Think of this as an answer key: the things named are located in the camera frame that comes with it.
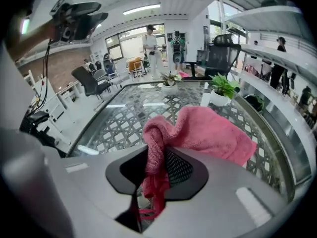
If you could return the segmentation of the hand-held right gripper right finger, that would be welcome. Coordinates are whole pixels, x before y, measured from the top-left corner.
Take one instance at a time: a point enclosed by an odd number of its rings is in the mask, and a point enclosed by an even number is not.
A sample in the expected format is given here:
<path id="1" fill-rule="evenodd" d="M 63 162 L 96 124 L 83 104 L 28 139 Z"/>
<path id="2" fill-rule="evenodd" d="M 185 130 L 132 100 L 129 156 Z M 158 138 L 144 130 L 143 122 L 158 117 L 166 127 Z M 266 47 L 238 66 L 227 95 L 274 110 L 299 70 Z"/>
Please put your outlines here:
<path id="1" fill-rule="evenodd" d="M 145 231 L 148 238 L 269 238 L 296 208 L 231 161 L 179 147 L 166 154 L 193 171 L 166 191 L 164 210 Z"/>

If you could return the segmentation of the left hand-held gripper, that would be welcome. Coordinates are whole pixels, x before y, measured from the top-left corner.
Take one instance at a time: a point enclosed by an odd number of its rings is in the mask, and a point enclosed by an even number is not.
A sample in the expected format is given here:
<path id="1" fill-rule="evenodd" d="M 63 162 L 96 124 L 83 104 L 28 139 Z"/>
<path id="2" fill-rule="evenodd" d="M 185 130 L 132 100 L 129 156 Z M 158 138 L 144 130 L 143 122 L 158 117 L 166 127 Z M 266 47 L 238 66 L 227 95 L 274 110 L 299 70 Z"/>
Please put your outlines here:
<path id="1" fill-rule="evenodd" d="M 72 43 L 89 39 L 94 30 L 108 18 L 108 13 L 88 15 L 101 8 L 98 2 L 74 3 L 58 0 L 50 11 L 55 25 L 55 37 L 49 43 Z"/>

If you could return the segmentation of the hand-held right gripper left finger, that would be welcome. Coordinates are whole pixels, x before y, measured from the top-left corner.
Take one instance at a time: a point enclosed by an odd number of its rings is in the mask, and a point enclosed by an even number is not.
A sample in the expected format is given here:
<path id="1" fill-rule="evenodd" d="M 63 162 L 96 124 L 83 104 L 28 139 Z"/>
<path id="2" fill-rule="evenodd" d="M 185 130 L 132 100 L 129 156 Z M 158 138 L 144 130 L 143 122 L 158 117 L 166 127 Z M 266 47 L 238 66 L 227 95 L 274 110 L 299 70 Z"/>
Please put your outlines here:
<path id="1" fill-rule="evenodd" d="M 147 146 L 94 156 L 60 158 L 46 148 L 47 168 L 53 178 L 74 234 L 140 234 L 142 226 L 136 198 L 138 184 L 129 176 L 144 170 Z"/>

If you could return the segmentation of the person's left hand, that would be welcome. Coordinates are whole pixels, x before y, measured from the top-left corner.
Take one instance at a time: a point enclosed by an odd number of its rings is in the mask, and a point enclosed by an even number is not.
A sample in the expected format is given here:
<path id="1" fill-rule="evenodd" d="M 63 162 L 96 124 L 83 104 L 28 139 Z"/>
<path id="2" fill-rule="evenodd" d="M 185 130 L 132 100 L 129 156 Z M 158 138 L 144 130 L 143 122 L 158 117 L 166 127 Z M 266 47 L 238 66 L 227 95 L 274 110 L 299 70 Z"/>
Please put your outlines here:
<path id="1" fill-rule="evenodd" d="M 51 19 L 40 26 L 40 39 L 53 40 L 55 37 L 55 25 L 54 21 Z"/>

